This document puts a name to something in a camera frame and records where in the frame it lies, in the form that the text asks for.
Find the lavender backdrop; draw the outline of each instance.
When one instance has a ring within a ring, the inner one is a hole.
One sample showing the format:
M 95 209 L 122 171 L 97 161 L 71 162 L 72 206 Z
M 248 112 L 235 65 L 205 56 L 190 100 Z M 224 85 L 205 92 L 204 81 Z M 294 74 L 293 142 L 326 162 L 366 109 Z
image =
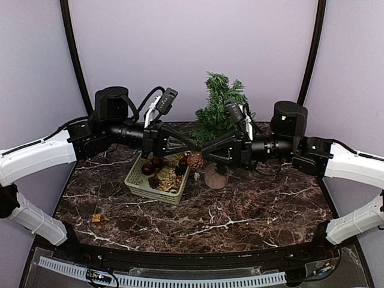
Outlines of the lavender backdrop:
M 328 1 L 316 67 L 308 93 L 308 133 L 340 139 L 351 147 L 384 155 L 384 2 Z M 344 215 L 380 190 L 329 179 L 334 203 Z M 359 237 L 376 287 L 384 287 L 383 233 Z
M 59 1 L 1 1 L 0 147 L 11 148 L 55 131 L 85 114 L 70 61 Z M 52 214 L 71 166 L 18 181 L 32 203 Z M 34 237 L 0 221 L 1 287 L 19 286 Z
M 130 89 L 137 105 L 155 86 L 179 91 L 170 121 L 206 105 L 206 71 L 238 78 L 269 121 L 273 104 L 299 94 L 317 1 L 70 1 L 91 95 Z

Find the marble tabletop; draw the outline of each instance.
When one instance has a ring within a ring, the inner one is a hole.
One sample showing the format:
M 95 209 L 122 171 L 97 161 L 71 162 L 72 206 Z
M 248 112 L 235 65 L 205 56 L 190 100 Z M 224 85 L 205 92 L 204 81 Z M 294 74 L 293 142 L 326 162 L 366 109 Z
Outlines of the marble tabletop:
M 172 125 L 186 131 L 194 124 Z M 273 177 L 236 169 L 221 190 L 191 173 L 178 206 L 134 196 L 124 179 L 138 154 L 118 146 L 78 163 L 55 217 L 71 223 L 82 243 L 162 253 L 249 251 L 308 242 L 332 218 L 316 179 L 289 164 Z M 105 215 L 105 225 L 94 225 L 93 214 Z

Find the green plant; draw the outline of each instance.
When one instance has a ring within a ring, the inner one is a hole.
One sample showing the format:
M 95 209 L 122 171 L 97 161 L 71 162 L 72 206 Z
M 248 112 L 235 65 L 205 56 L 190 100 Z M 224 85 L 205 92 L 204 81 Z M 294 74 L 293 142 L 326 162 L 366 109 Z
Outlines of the green plant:
M 235 80 L 230 86 L 227 76 L 211 72 L 207 74 L 205 85 L 209 92 L 208 105 L 195 112 L 199 127 L 191 132 L 191 137 L 199 145 L 238 129 L 233 125 L 224 105 L 226 100 L 234 98 L 237 104 L 248 103 L 243 94 L 244 85 L 239 80 Z

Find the plastic basket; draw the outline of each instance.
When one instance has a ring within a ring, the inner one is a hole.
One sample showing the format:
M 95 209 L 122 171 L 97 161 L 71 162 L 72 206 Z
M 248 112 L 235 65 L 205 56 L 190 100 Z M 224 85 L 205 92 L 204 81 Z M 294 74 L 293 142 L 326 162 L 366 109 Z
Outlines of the plastic basket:
M 172 157 L 173 157 L 172 155 L 165 156 L 165 159 L 171 159 Z M 140 153 L 135 163 L 133 164 L 132 169 L 128 173 L 124 182 L 131 190 L 131 193 L 134 195 L 142 196 L 152 200 L 158 200 L 158 201 L 166 202 L 169 204 L 179 205 L 181 196 L 184 191 L 185 185 L 187 183 L 187 179 L 191 169 L 188 167 L 187 171 L 185 171 L 179 191 L 177 191 L 177 193 L 164 192 L 164 191 L 152 189 L 149 186 L 148 178 L 153 175 L 146 176 L 141 171 L 143 164 L 147 162 L 148 162 L 147 159 L 141 158 L 141 153 Z

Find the black curved pole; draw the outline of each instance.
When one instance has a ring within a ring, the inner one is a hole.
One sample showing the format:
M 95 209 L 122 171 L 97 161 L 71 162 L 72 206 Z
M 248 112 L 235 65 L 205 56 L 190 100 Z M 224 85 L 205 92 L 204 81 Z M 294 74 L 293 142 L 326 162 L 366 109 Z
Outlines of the black curved pole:
M 88 115 L 90 115 L 93 111 L 93 107 L 92 107 L 91 99 L 89 98 L 88 90 L 85 85 L 83 70 L 79 60 L 79 54 L 77 53 L 68 0 L 60 0 L 60 6 L 61 6 L 61 14 L 62 14 L 62 20 L 64 23 L 65 34 L 67 36 L 68 48 L 70 50 L 72 65 L 73 65 L 74 73 L 76 75 L 77 84 L 79 85 L 79 89 L 83 98 L 85 109 Z
M 301 89 L 297 103 L 301 106 L 304 105 L 307 96 L 308 88 L 310 86 L 312 72 L 316 61 L 317 50 L 319 48 L 320 36 L 322 34 L 323 21 L 325 15 L 326 0 L 319 0 L 317 3 L 316 20 L 314 23 L 314 30 L 312 36 L 312 43 L 310 54 L 308 56 L 307 67 L 305 68 L 304 78 L 302 80 Z

